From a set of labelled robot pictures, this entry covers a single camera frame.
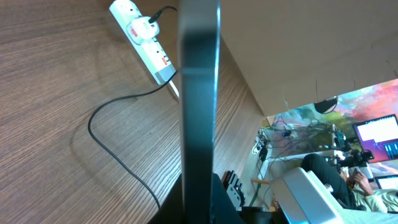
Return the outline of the Galaxy S25 smartphone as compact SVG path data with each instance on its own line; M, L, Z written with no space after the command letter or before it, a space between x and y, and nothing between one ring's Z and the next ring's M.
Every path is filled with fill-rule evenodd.
M210 223L220 4L215 0L182 0L178 13L183 220Z

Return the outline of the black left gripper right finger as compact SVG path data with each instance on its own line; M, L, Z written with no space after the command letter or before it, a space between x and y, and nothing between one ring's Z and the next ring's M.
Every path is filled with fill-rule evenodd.
M218 174L213 173L211 221L214 224L245 224L239 216Z

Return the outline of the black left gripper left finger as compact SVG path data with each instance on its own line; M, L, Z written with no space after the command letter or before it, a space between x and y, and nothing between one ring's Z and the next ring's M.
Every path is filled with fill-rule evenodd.
M148 224L182 224L183 193L182 174L179 175L158 212Z

